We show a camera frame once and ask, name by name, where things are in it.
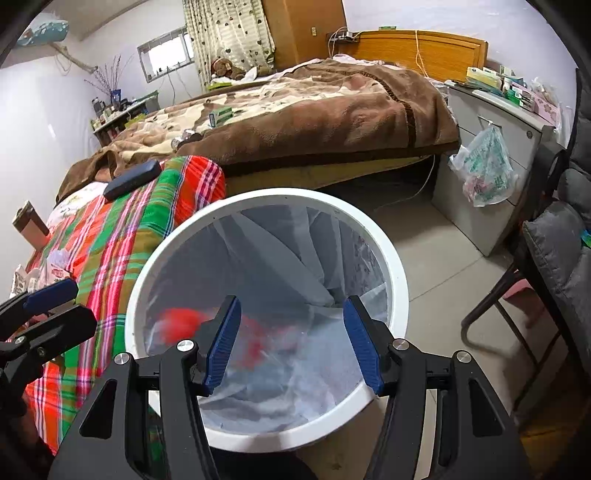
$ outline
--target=gray cushion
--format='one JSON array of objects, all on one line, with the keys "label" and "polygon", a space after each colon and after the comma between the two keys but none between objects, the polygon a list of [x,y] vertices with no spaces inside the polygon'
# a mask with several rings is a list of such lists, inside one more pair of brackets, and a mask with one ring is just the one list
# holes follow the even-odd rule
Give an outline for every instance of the gray cushion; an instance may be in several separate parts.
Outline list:
[{"label": "gray cushion", "polygon": [[569,166],[591,179],[591,89],[580,71],[577,71],[577,86],[578,109],[569,144]]},{"label": "gray cushion", "polygon": [[591,181],[581,172],[568,168],[558,182],[558,198],[573,207],[591,231]]},{"label": "gray cushion", "polygon": [[591,249],[581,241],[585,229],[577,211],[562,201],[523,224],[533,260],[591,375]]}]

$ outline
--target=brown blanket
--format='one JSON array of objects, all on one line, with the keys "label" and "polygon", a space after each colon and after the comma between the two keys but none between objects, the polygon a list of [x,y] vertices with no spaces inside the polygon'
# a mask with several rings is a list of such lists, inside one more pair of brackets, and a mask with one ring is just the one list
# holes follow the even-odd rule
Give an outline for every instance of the brown blanket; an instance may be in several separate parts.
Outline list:
[{"label": "brown blanket", "polygon": [[[209,127],[209,112],[235,116]],[[300,67],[264,85],[209,93],[165,108],[122,132],[93,157],[73,165],[57,201],[108,166],[116,177],[151,157],[172,155],[170,141],[187,128],[203,135],[178,155],[202,155],[226,176],[271,168],[401,158],[458,148],[458,130],[439,92],[412,70],[334,60]]]}]

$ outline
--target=blue gripper pad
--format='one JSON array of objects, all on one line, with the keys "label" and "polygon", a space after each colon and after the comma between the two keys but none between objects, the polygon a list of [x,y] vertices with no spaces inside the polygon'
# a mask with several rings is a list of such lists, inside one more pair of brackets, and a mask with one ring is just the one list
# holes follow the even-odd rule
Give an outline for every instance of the blue gripper pad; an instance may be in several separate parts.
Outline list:
[{"label": "blue gripper pad", "polygon": [[207,354],[206,377],[203,385],[209,390],[210,394],[213,393],[214,388],[222,383],[230,353],[232,353],[232,347],[238,334],[241,316],[242,307],[240,301],[234,298],[228,308],[228,313],[222,320],[217,337]]},{"label": "blue gripper pad", "polygon": [[23,308],[31,316],[39,315],[75,299],[77,295],[78,285],[76,282],[71,278],[65,278],[31,293]]},{"label": "blue gripper pad", "polygon": [[374,344],[369,338],[365,325],[350,299],[343,304],[343,320],[349,340],[355,351],[363,380],[380,396],[384,391],[384,380],[379,370],[379,356]]}]

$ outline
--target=plaid blanket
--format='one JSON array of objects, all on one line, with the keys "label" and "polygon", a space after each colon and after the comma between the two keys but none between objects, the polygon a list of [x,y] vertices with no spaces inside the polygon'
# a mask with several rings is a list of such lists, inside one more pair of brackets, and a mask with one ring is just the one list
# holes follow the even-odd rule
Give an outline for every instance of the plaid blanket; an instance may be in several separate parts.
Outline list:
[{"label": "plaid blanket", "polygon": [[74,416],[111,359],[125,350],[125,312],[146,260],[162,240],[199,209],[225,196],[220,167],[198,156],[167,160],[160,176],[106,203],[101,195],[51,231],[51,241],[30,261],[41,265],[65,248],[77,281],[76,302],[90,308],[96,334],[49,362],[27,387],[41,438],[55,451]]}]

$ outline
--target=white wall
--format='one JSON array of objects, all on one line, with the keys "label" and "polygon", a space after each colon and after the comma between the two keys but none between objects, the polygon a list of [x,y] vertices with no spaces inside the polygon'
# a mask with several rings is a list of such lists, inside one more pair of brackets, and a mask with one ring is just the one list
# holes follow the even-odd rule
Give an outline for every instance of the white wall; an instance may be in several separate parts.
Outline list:
[{"label": "white wall", "polygon": [[[76,50],[75,39],[65,43]],[[14,214],[30,200],[46,219],[68,168],[99,146],[89,125],[93,89],[84,82],[86,73],[72,66],[62,76],[53,53],[49,47],[19,48],[0,69],[0,299],[8,297],[12,273],[33,251],[12,226]]]},{"label": "white wall", "polygon": [[489,59],[513,68],[526,81],[541,77],[574,110],[576,64],[544,17],[525,0],[343,0],[343,6],[351,31],[396,25],[486,40]]},{"label": "white wall", "polygon": [[[153,90],[159,90],[160,106],[166,107],[173,105],[173,98],[174,103],[179,103],[202,93],[195,65],[189,64],[170,73],[170,81],[164,77],[148,83],[137,49],[147,41],[183,26],[185,19],[181,0],[148,0],[85,38],[82,47],[87,63],[90,64],[105,64],[119,54],[122,61],[133,56],[121,77],[119,87],[122,98],[131,100],[132,97],[139,98]],[[171,81],[176,95],[173,95]]]}]

